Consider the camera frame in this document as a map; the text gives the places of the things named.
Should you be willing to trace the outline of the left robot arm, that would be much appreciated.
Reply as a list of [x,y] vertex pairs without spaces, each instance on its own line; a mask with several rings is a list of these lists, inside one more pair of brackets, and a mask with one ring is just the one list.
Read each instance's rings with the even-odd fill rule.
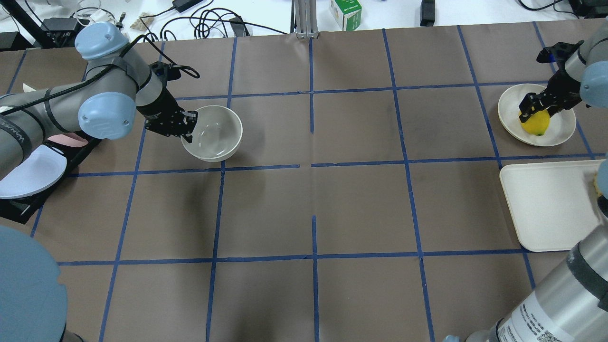
[[[191,142],[196,111],[182,109],[159,77],[109,22],[85,27],[75,39],[87,61],[78,84],[1,97],[1,177],[31,157],[48,138],[83,131],[120,139],[137,113],[145,128]],[[1,227],[1,340],[60,342],[67,330],[67,289],[54,258],[35,239]]]

